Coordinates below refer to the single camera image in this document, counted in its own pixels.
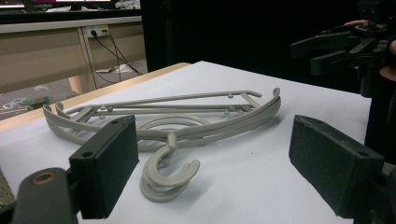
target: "white tabletop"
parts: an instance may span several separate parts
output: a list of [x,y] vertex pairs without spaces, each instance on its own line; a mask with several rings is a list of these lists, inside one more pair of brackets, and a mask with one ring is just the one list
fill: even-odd
[[[171,160],[174,169],[191,160],[201,162],[198,174],[180,196],[166,203],[155,203],[141,194],[142,168],[152,154],[140,153],[140,162],[110,217],[83,220],[78,215],[79,222],[352,223],[351,219],[337,217],[291,165],[290,136],[294,116],[304,115],[321,119],[363,143],[370,99],[199,62],[84,105],[246,90],[261,93],[263,97],[256,101],[264,104],[272,98],[274,88],[280,88],[282,106],[266,125],[230,139],[174,153]],[[67,169],[68,157],[79,147],[55,135],[44,118],[38,119],[0,133],[0,166],[17,194],[19,184],[28,175],[50,167]]]

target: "wall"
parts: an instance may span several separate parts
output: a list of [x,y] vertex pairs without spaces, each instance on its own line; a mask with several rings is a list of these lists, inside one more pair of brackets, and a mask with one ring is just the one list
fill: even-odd
[[171,2],[173,63],[208,61],[343,91],[359,91],[353,69],[312,76],[310,57],[290,44],[359,18],[356,0]]

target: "desk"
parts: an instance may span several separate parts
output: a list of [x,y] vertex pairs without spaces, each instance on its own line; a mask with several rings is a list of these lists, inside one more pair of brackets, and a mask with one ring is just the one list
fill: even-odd
[[[108,25],[128,62],[146,58],[141,16],[0,24],[1,92],[64,78],[78,94],[98,89],[94,71],[116,65],[117,59],[88,38],[86,26],[94,25]],[[100,39],[113,47],[105,36]]]
[[[174,169],[194,159],[201,162],[201,168],[187,189],[166,203],[149,201],[140,193],[142,167],[150,157],[150,153],[140,153],[140,162],[110,217],[81,219],[80,223],[352,223],[337,217],[290,164],[290,136],[293,118],[299,114],[321,119],[362,143],[369,99],[213,63],[185,65],[132,87],[94,99],[88,96],[78,104],[250,90],[262,94],[257,100],[262,105],[274,88],[280,88],[282,106],[269,123],[256,130],[175,152]],[[0,133],[0,164],[16,193],[21,181],[35,171],[68,168],[68,157],[78,148],[38,118]]]

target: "floor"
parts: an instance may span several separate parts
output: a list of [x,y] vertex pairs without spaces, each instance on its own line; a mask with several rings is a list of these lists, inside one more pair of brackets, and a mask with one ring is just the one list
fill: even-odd
[[[146,60],[133,62],[131,66],[141,74],[146,74],[148,71]],[[137,73],[128,66],[122,67],[121,65],[120,73],[118,67],[113,67],[107,71],[99,71],[95,75],[97,87],[103,88],[136,77]],[[67,78],[23,90],[0,92],[0,120],[28,112],[28,105],[31,105],[34,100],[45,101],[47,97],[48,102],[53,104],[75,96],[77,94],[71,89]]]

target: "power outlet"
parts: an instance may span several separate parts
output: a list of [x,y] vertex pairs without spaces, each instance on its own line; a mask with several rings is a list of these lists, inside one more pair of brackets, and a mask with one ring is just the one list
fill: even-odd
[[88,38],[94,38],[93,32],[96,32],[96,36],[103,36],[107,35],[106,31],[108,31],[108,26],[107,25],[97,25],[97,26],[87,26],[87,35]]

